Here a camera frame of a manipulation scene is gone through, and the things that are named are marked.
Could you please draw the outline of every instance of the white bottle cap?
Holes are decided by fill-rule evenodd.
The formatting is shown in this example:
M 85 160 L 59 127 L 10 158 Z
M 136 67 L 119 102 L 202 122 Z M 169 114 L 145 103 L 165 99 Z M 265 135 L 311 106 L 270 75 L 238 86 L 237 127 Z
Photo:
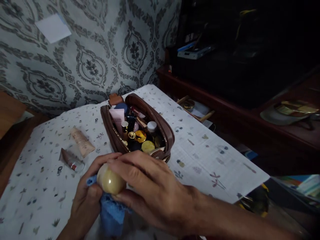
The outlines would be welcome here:
M 157 123 L 156 122 L 148 122 L 147 128 L 149 132 L 155 132 L 157 130 Z

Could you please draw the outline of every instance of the white paper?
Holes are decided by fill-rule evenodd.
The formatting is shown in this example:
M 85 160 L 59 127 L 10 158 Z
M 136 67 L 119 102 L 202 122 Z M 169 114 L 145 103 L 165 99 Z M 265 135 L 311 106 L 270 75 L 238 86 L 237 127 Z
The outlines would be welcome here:
M 194 103 L 195 105 L 192 111 L 193 115 L 202 118 L 210 111 L 210 109 L 206 105 L 203 105 L 202 103 L 199 103 L 197 101 L 194 101 Z
M 35 24 L 50 43 L 55 43 L 71 35 L 67 24 L 58 13 Z
M 202 123 L 204 126 L 206 126 L 206 128 L 211 127 L 211 125 L 213 124 L 212 122 L 210 122 L 209 120 L 204 120 Z

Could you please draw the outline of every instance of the blue cloth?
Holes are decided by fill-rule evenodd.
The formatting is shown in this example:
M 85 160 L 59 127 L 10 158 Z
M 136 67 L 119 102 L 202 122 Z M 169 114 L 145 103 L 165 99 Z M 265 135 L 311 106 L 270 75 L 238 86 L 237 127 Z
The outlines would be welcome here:
M 97 175 L 87 179 L 87 185 L 91 186 L 97 182 Z M 125 211 L 131 213 L 126 205 L 113 200 L 111 194 L 103 193 L 100 199 L 101 212 L 100 219 L 104 235 L 106 237 L 120 236 L 123 228 Z

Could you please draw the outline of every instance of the beige round object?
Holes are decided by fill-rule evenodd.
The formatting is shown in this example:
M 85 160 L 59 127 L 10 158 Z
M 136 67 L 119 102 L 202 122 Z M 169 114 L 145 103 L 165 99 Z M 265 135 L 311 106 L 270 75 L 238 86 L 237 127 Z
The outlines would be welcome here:
M 97 183 L 106 193 L 117 195 L 126 188 L 127 183 L 117 173 L 108 168 L 105 163 L 99 169 L 97 174 Z

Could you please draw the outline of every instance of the printed pattern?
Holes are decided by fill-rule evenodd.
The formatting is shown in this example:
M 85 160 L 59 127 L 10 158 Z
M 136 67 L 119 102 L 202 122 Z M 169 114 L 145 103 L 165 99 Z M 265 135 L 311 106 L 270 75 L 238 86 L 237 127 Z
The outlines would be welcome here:
M 172 129 L 177 129 L 168 166 L 182 184 L 193 185 L 207 195 L 234 203 L 269 178 L 228 143 L 181 111 L 178 104 L 156 86 L 145 85 L 134 93 L 158 111 Z M 100 115 L 100 107 L 106 104 L 78 107 L 33 130 L 0 199 L 0 239 L 57 238 L 70 217 L 81 176 L 97 156 L 112 152 Z M 81 157 L 69 133 L 73 126 L 80 129 L 96 148 L 86 158 Z M 61 148 L 83 160 L 82 172 L 75 173 L 59 161 Z M 134 228 L 130 221 L 125 223 L 125 236 L 137 234 L 138 230 L 145 231 L 145 223 L 137 219 L 139 217 L 134 215 Z M 97 239 L 98 229 L 99 225 L 95 224 L 89 239 Z M 151 231 L 149 236 L 152 236 L 158 230 L 150 227 L 147 231 Z M 137 234 L 136 239 L 150 238 Z
M 180 6 L 181 0 L 0 1 L 0 90 L 55 117 L 157 84 Z M 50 44 L 34 23 L 55 13 L 72 34 Z

